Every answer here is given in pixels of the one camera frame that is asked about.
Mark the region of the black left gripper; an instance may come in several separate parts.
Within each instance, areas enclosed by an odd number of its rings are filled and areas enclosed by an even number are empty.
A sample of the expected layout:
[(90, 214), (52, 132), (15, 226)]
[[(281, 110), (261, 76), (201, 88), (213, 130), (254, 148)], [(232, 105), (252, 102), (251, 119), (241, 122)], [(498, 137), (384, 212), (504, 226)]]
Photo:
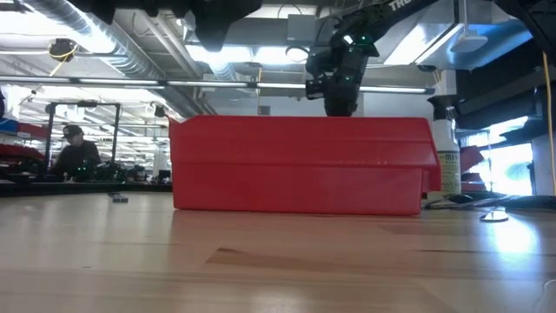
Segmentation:
[(116, 10), (142, 10), (157, 17), (160, 10), (171, 10), (184, 18), (191, 12), (195, 34), (208, 51), (220, 51), (231, 25), (259, 10), (262, 0), (69, 0), (79, 10), (112, 23)]

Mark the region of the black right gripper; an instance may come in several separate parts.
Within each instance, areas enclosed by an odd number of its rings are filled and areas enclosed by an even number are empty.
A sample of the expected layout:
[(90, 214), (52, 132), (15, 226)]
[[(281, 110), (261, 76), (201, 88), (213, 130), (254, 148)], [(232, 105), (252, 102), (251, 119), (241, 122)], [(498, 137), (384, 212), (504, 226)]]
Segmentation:
[(327, 46), (311, 47), (305, 64), (307, 99), (322, 98), (329, 117), (352, 116), (368, 59), (378, 55), (373, 36), (362, 29), (337, 31)]

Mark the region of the red plastic bin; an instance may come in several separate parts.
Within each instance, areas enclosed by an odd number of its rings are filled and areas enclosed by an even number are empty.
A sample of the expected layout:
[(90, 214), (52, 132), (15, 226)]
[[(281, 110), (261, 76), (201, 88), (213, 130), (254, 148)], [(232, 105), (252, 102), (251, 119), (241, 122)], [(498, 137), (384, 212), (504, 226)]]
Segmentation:
[(441, 185), (419, 117), (197, 116), (169, 141), (180, 210), (416, 216)]

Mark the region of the spray bottle with yellow label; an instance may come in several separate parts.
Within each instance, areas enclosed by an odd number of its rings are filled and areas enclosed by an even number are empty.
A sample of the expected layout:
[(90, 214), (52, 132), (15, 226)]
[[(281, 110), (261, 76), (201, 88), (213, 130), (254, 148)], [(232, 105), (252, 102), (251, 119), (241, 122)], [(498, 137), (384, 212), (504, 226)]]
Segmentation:
[(461, 193), (460, 146), (454, 134), (453, 105), (459, 100), (456, 95), (438, 95), (427, 99), (433, 106), (431, 131), (440, 160), (440, 193)]

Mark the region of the iridescent cutlery piece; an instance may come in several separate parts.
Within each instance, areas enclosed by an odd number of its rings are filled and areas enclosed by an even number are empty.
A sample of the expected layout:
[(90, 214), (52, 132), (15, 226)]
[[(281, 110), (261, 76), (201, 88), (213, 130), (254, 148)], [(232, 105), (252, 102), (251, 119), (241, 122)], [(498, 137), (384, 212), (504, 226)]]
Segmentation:
[(508, 221), (510, 216), (504, 210), (490, 210), (480, 216), (482, 223), (503, 223)]

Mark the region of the long ceiling light tube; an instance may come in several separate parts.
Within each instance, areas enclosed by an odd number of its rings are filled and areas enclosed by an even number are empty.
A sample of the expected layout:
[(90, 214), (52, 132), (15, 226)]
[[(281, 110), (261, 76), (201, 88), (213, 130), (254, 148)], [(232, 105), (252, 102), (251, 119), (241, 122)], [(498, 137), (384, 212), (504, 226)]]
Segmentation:
[(273, 89), (273, 90), (304, 90), (304, 83), (268, 83), (240, 81), (199, 81), (199, 80), (148, 80), (120, 78), (90, 77), (27, 77), (0, 75), (0, 83), (12, 84), (44, 84), (44, 85), (77, 85), (89, 87), (110, 87), (128, 89), (161, 90), (166, 87), (201, 87), (214, 89)]

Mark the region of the white ceiling access point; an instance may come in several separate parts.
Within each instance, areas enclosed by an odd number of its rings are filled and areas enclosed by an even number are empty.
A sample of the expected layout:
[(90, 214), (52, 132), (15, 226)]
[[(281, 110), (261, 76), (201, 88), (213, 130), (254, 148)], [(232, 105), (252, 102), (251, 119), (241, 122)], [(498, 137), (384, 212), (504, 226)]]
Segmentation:
[(487, 37), (479, 35), (462, 34), (451, 46), (453, 53), (473, 52), (484, 46), (488, 41)]

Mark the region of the red background bin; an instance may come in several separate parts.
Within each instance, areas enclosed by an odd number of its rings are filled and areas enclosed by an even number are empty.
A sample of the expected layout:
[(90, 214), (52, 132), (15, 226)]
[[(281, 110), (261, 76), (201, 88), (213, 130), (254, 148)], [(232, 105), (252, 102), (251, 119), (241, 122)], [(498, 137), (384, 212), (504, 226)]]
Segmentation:
[(486, 191), (486, 185), (477, 172), (472, 172), (472, 167), (480, 164), (484, 157), (477, 146), (468, 146), (460, 149), (461, 188), (463, 191)]

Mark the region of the black background desk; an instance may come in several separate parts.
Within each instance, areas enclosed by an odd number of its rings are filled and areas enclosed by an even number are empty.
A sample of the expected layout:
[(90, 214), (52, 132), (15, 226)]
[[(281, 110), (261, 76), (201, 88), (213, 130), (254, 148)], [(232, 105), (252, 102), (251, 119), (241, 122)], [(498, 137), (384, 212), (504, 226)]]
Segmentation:
[(533, 40), (485, 66), (458, 70), (456, 85), (460, 99), (456, 123), (462, 129), (528, 117), (525, 126), (505, 131), (503, 138), (517, 143), (548, 132), (543, 53)]

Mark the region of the person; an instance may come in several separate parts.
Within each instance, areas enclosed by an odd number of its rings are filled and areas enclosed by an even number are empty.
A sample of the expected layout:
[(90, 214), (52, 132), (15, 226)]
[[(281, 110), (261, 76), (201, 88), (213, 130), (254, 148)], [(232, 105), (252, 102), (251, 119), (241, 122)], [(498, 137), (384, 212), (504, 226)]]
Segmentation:
[(101, 163), (98, 148), (94, 142), (84, 138), (83, 130), (77, 125), (66, 125), (63, 128), (63, 137), (69, 143), (58, 155), (52, 172), (57, 176), (76, 179), (78, 170), (86, 167), (96, 167)]

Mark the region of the red background shelf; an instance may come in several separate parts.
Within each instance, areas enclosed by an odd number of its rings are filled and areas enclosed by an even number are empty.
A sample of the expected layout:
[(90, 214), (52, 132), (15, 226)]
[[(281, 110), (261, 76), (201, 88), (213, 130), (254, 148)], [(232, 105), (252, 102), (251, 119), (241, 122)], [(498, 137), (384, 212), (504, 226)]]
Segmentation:
[(0, 175), (43, 174), (46, 136), (43, 127), (0, 117)]

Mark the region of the silver ventilation duct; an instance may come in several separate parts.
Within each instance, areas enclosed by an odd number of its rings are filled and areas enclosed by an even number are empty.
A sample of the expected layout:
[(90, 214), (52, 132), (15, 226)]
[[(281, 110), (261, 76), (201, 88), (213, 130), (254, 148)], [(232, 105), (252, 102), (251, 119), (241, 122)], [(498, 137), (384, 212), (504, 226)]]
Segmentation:
[[(93, 53), (110, 53), (123, 57), (104, 60), (121, 75), (131, 79), (166, 80), (166, 75), (142, 51), (119, 25), (108, 25), (91, 14), (83, 13), (66, 0), (22, 0), (31, 11), (51, 22), (69, 28), (69, 37)], [(150, 90), (160, 96), (182, 117), (215, 115), (216, 111), (205, 100), (194, 100), (193, 91), (163, 87)]]

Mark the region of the black background station frame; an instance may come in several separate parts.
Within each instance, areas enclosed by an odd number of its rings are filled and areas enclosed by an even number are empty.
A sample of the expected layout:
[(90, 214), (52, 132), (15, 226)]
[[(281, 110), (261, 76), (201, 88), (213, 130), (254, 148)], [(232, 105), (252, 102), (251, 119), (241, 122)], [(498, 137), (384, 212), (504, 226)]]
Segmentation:
[[(116, 115), (115, 115), (115, 122), (111, 124), (113, 128), (113, 138), (112, 138), (111, 158), (109, 164), (110, 166), (116, 164), (117, 133), (119, 131), (119, 122), (121, 119), (122, 105), (120, 103), (99, 103), (96, 101), (81, 100), (77, 102), (51, 102), (46, 106), (45, 110), (49, 114), (49, 120), (47, 125), (44, 162), (47, 165), (47, 167), (50, 167), (50, 161), (51, 161), (52, 130), (54, 126), (54, 116), (56, 114), (57, 106), (76, 106), (77, 108), (85, 108), (85, 109), (95, 108), (98, 106), (113, 106), (116, 110), (115, 113)], [(70, 144), (83, 143), (83, 138), (84, 138), (84, 133), (82, 129), (80, 129), (79, 134), (63, 135), (63, 139)]]

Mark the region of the black metal table frame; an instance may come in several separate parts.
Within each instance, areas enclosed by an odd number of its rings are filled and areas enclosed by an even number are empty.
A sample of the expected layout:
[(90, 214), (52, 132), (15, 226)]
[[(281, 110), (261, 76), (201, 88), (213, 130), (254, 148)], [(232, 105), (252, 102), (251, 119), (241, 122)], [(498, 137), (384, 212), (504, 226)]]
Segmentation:
[(0, 197), (172, 192), (172, 185), (133, 183), (0, 183)]

